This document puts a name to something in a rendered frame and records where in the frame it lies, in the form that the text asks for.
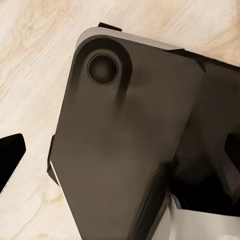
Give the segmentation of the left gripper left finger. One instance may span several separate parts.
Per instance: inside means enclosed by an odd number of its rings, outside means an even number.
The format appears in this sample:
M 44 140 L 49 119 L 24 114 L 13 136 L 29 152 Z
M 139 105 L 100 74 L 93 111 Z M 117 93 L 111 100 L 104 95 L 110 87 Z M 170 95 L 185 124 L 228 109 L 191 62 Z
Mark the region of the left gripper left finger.
M 0 138 L 0 193 L 26 153 L 22 133 Z

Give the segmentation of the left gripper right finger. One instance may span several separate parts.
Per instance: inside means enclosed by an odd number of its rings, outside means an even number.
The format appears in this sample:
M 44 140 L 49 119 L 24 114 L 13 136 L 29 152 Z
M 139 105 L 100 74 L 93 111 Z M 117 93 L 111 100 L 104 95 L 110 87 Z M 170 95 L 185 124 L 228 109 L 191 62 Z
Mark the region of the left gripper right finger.
M 227 135 L 224 151 L 240 173 L 240 135 L 229 133 Z

